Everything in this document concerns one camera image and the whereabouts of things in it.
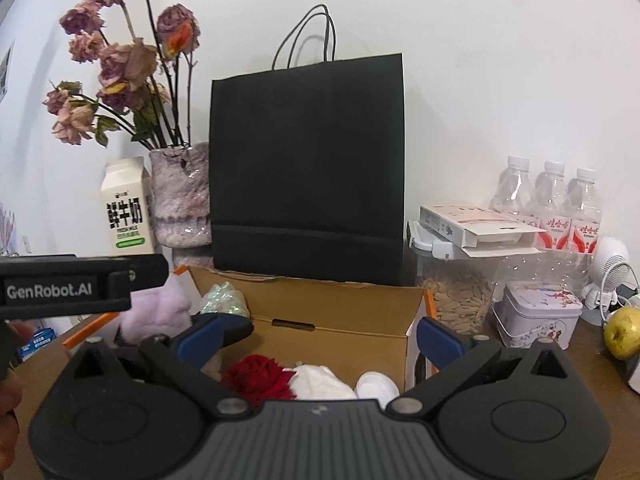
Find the person's left hand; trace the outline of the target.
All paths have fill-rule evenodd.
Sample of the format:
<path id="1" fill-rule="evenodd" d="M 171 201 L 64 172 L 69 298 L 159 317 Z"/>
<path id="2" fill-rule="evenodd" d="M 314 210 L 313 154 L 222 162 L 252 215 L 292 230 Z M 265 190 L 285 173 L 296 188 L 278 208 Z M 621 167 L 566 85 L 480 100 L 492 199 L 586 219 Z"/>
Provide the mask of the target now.
<path id="1" fill-rule="evenodd" d="M 15 409 L 23 399 L 23 388 L 13 370 L 6 373 L 1 382 L 1 472 L 8 470 L 14 463 L 17 438 L 20 425 L 15 417 Z"/>

